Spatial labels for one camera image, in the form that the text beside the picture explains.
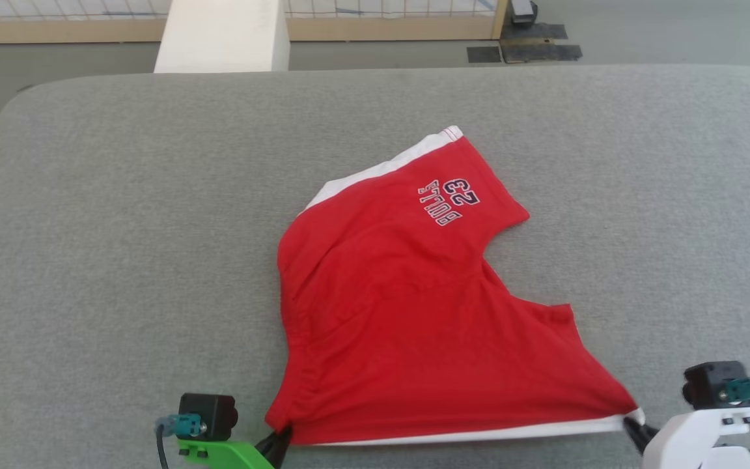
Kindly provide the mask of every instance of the red shirt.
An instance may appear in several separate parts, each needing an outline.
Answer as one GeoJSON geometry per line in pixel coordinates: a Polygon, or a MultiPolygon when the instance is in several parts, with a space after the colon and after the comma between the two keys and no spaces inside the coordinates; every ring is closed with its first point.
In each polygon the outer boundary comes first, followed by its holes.
{"type": "Polygon", "coordinates": [[[289,359],[268,424],[295,444],[620,430],[637,405],[572,309],[511,296],[482,257],[528,217],[456,127],[327,183],[279,246],[289,359]]]}

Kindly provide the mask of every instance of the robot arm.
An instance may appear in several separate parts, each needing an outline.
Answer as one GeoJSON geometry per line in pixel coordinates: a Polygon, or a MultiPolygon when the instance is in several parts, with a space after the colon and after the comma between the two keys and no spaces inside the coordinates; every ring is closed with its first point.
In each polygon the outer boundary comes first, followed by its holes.
{"type": "Polygon", "coordinates": [[[643,469],[750,469],[750,450],[718,446],[724,434],[748,433],[750,377],[739,362],[708,362],[685,371],[682,395],[694,412],[661,430],[625,419],[624,428],[643,455],[643,469]]]}

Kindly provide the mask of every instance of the gray fabric surface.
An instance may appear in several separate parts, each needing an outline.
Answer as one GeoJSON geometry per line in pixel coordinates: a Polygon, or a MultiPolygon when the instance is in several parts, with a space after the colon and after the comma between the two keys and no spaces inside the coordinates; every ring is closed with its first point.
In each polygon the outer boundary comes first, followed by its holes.
{"type": "MultiPolygon", "coordinates": [[[[688,409],[685,367],[750,370],[750,68],[83,78],[0,116],[0,469],[156,467],[152,424],[185,391],[235,395],[235,437],[263,437],[277,241],[324,181],[450,124],[532,213],[493,267],[572,303],[653,424],[688,409]]],[[[616,433],[296,448],[286,467],[638,464],[616,433]]]]}

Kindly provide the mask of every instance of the white pillar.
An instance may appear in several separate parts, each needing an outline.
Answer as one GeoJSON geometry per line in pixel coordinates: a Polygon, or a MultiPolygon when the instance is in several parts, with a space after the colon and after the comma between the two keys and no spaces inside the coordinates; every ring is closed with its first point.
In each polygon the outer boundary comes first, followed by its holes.
{"type": "Polygon", "coordinates": [[[173,0],[156,74],[288,70],[279,0],[173,0]]]}

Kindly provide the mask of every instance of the black cable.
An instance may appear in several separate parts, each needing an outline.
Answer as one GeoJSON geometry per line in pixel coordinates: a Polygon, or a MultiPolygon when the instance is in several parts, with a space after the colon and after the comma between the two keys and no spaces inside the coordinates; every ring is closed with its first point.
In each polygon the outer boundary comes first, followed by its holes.
{"type": "Polygon", "coordinates": [[[158,428],[155,429],[155,445],[158,445],[158,459],[161,460],[161,469],[169,469],[167,455],[164,454],[164,425],[158,425],[158,428]]]}

